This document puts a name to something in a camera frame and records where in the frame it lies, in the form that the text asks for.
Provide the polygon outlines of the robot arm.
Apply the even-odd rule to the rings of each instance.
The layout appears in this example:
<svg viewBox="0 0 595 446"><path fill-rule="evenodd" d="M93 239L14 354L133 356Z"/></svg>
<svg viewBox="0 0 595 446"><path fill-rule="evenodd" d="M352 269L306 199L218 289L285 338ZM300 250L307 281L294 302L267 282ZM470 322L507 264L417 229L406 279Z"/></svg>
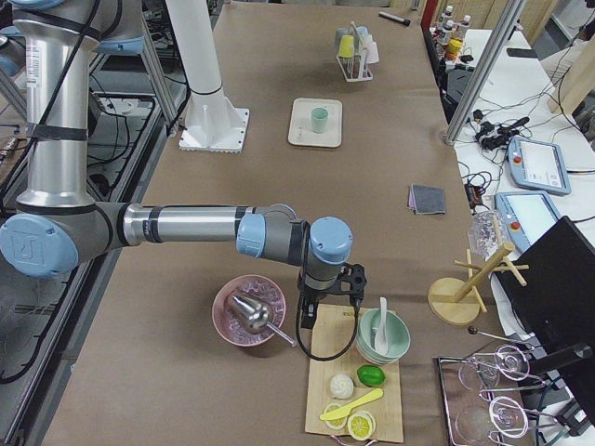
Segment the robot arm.
<svg viewBox="0 0 595 446"><path fill-rule="evenodd" d="M282 203L146 205L144 195L170 132L154 110L122 155L88 153L89 77L96 56L139 57L147 46L139 1L15 1L25 45L27 179L1 226L1 253L38 279L142 243L231 242L242 255L299 269L298 324L315 324L319 302L352 295L349 226L308 223Z"/></svg>

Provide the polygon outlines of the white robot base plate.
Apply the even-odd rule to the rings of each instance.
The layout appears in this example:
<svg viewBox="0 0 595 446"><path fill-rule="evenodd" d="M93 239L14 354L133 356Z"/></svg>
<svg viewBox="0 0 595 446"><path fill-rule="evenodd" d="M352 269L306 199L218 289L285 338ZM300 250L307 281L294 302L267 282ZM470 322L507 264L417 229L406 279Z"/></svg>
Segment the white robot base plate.
<svg viewBox="0 0 595 446"><path fill-rule="evenodd" d="M235 108L221 92L210 96L192 94L179 148L239 153L244 147L249 115L249 109Z"/></svg>

